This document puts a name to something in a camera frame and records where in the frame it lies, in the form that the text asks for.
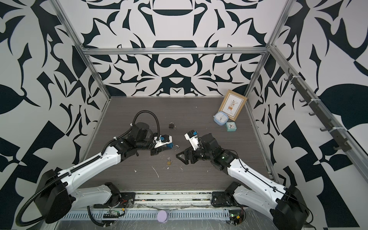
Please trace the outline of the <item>blue padlock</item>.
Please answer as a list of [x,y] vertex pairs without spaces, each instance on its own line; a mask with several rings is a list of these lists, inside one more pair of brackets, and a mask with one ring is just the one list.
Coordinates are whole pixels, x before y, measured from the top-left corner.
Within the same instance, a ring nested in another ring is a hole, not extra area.
[[174,145],[173,143],[166,144],[166,147],[168,147],[170,149],[174,149],[174,150],[179,150],[180,149],[180,147],[178,145]]

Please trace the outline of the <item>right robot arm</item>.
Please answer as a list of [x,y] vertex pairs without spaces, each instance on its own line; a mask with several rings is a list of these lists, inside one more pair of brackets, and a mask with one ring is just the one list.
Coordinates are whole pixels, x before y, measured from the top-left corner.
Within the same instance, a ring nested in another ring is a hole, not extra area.
[[270,218],[279,230],[301,230],[311,216],[301,191],[285,187],[266,178],[247,165],[238,154],[223,149],[212,134],[198,137],[196,131],[185,134],[191,146],[181,152],[181,161],[188,165],[210,161],[219,171],[237,179],[240,184],[228,188],[230,198]]

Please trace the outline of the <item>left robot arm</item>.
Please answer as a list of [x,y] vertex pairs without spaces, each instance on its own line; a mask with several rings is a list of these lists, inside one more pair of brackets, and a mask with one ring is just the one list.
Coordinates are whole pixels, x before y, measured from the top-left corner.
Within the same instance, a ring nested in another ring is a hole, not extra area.
[[40,221],[54,223],[73,209],[95,204],[115,206],[119,203],[120,191],[113,183],[81,189],[80,186],[102,171],[117,165],[139,150],[148,150],[152,156],[173,147],[173,138],[153,133],[148,124],[137,122],[139,111],[130,128],[107,142],[95,156],[59,172],[49,170],[42,175],[34,195],[20,208],[15,222],[19,227],[30,226]]

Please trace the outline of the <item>blue round alarm clock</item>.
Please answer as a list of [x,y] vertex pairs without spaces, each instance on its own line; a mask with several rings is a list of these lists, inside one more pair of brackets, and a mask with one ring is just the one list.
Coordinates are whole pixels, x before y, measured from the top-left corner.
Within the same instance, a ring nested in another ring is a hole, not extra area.
[[213,116],[213,120],[219,126],[223,126],[223,125],[225,125],[228,122],[229,116],[226,113],[222,112],[222,111],[218,111]]

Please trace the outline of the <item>green square alarm clock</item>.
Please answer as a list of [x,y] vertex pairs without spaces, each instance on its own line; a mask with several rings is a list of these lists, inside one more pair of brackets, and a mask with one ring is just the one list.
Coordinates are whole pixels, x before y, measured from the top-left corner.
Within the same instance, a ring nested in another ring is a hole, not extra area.
[[228,132],[235,132],[237,130],[237,126],[235,122],[227,122],[226,129]]

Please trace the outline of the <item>purple round cap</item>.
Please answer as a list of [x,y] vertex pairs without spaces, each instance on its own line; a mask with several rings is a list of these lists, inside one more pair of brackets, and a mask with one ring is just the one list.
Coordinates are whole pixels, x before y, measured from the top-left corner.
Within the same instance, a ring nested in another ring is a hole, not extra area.
[[157,213],[157,220],[160,223],[166,223],[168,221],[168,218],[169,218],[168,212],[165,210],[160,210]]

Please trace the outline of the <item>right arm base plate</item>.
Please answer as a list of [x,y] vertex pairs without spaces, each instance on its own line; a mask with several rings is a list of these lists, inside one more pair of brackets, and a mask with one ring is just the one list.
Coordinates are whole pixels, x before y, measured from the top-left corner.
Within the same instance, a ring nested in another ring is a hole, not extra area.
[[211,205],[213,207],[232,207],[232,197],[227,192],[212,192]]

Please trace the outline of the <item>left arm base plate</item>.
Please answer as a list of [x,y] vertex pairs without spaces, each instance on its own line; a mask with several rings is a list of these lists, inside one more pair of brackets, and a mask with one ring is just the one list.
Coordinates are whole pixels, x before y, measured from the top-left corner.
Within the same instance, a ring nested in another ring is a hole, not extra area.
[[95,209],[107,209],[107,208],[128,208],[135,203],[135,192],[122,192],[118,194],[112,194],[108,201],[104,204],[95,204]]

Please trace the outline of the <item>wooden picture frame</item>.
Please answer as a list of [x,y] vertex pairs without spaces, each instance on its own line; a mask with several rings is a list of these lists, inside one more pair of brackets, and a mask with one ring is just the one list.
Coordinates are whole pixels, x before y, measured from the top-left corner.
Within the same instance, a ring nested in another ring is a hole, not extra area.
[[230,120],[236,121],[247,100],[247,97],[228,90],[219,108],[219,112],[226,114]]

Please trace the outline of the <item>black wall hook rack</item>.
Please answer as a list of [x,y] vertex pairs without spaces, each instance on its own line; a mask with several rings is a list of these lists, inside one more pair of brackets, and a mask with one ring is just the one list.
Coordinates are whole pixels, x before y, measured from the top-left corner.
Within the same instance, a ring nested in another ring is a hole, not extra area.
[[292,103],[295,103],[295,96],[299,94],[302,98],[299,100],[303,106],[308,106],[312,112],[310,116],[316,116],[323,124],[323,128],[320,128],[321,132],[328,132],[337,143],[338,147],[335,150],[342,150],[348,152],[353,149],[349,140],[349,135],[344,128],[332,115],[330,110],[325,106],[322,100],[314,93],[311,87],[305,82],[305,80],[297,74],[287,69],[288,77],[285,81],[293,85],[291,89],[293,91]]

